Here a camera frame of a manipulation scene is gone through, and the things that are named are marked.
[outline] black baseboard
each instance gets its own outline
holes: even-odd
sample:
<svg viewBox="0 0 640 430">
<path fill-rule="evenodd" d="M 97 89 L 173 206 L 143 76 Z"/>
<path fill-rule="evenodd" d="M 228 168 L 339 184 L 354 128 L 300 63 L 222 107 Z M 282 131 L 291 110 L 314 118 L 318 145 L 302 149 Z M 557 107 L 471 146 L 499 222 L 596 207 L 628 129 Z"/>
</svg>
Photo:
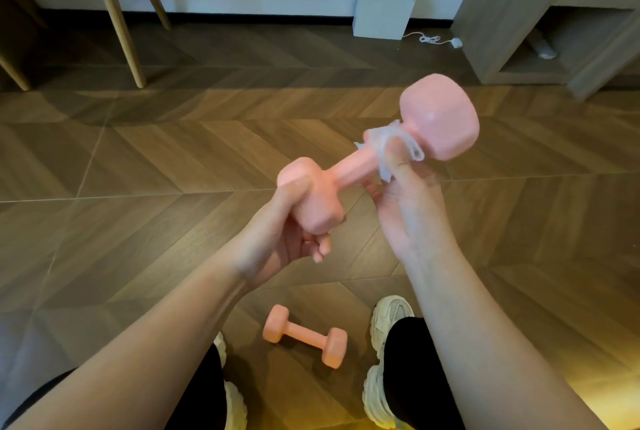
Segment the black baseboard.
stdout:
<svg viewBox="0 0 640 430">
<path fill-rule="evenodd" d="M 110 26 L 105 10 L 41 10 L 45 22 L 52 28 L 101 28 Z M 320 15 L 245 15 L 235 13 L 169 13 L 172 24 L 280 24 L 280 25 L 351 25 L 353 17 Z M 129 24 L 159 23 L 155 12 L 124 12 Z M 408 28 L 448 29 L 453 23 L 446 19 L 409 19 Z"/>
</svg>

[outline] wipe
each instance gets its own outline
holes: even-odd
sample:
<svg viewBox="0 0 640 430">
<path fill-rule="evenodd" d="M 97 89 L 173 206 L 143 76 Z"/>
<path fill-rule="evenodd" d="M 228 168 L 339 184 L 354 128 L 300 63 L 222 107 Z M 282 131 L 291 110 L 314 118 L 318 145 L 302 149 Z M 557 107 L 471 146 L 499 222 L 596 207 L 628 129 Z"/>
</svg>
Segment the wipe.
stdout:
<svg viewBox="0 0 640 430">
<path fill-rule="evenodd" d="M 400 128 L 400 120 L 396 120 L 388 126 L 370 129 L 369 140 L 367 140 L 366 143 L 355 143 L 358 149 L 363 148 L 364 145 L 370 145 L 372 147 L 378 157 L 380 178 L 385 182 L 389 182 L 392 177 L 391 170 L 389 170 L 385 163 L 385 147 L 387 146 L 387 142 L 394 137 L 400 138 L 403 141 L 406 149 L 411 154 L 412 160 L 424 160 L 424 152 L 420 148 L 420 145 L 418 145 L 418 142 L 416 142 L 410 134 Z"/>
</svg>

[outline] dumbbell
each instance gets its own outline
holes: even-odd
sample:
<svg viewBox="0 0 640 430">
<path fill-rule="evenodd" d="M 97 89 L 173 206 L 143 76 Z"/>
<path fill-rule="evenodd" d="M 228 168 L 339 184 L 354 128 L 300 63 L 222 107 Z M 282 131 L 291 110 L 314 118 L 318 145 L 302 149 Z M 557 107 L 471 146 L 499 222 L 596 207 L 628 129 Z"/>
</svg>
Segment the dumbbell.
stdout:
<svg viewBox="0 0 640 430">
<path fill-rule="evenodd" d="M 430 74 L 409 86 L 400 96 L 400 125 L 420 145 L 426 156 L 449 160 L 476 142 L 480 124 L 474 105 L 452 79 Z M 313 235 L 328 232 L 342 222 L 344 210 L 338 192 L 378 170 L 375 149 L 367 144 L 328 170 L 301 157 L 278 174 L 278 186 L 304 175 L 310 191 L 292 210 L 300 226 Z"/>
<path fill-rule="evenodd" d="M 262 337 L 276 344 L 283 334 L 306 344 L 322 349 L 322 362 L 329 368 L 338 369 L 347 351 L 347 332 L 336 327 L 326 336 L 289 321 L 289 309 L 274 305 L 262 330 Z"/>
</svg>

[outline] power cord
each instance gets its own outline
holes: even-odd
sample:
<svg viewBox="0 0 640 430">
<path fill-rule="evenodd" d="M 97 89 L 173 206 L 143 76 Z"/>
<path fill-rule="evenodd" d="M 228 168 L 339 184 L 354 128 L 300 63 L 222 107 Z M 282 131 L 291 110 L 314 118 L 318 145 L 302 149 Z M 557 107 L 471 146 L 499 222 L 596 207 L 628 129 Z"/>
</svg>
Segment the power cord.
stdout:
<svg viewBox="0 0 640 430">
<path fill-rule="evenodd" d="M 462 47 L 462 41 L 458 37 L 454 37 L 450 40 L 445 40 L 444 42 L 440 42 L 441 37 L 439 35 L 436 35 L 434 37 L 428 37 L 422 32 L 409 32 L 408 34 L 405 34 L 402 37 L 403 38 L 409 37 L 410 35 L 413 35 L 413 34 L 420 34 L 420 39 L 418 40 L 420 40 L 420 42 L 426 42 L 427 44 L 443 45 L 450 42 L 454 49 L 459 49 L 460 47 Z"/>
</svg>

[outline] forearm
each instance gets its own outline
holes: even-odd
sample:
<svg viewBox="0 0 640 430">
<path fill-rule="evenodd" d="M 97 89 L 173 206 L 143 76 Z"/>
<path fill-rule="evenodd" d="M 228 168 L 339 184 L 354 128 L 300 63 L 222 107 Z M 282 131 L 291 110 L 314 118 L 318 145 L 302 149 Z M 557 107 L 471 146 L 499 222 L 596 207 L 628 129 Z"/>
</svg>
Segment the forearm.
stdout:
<svg viewBox="0 0 640 430">
<path fill-rule="evenodd" d="M 163 428 L 243 290 L 212 257 L 11 429 Z"/>
<path fill-rule="evenodd" d="M 467 428 L 605 428 L 508 319 L 457 246 L 406 271 Z"/>
</svg>

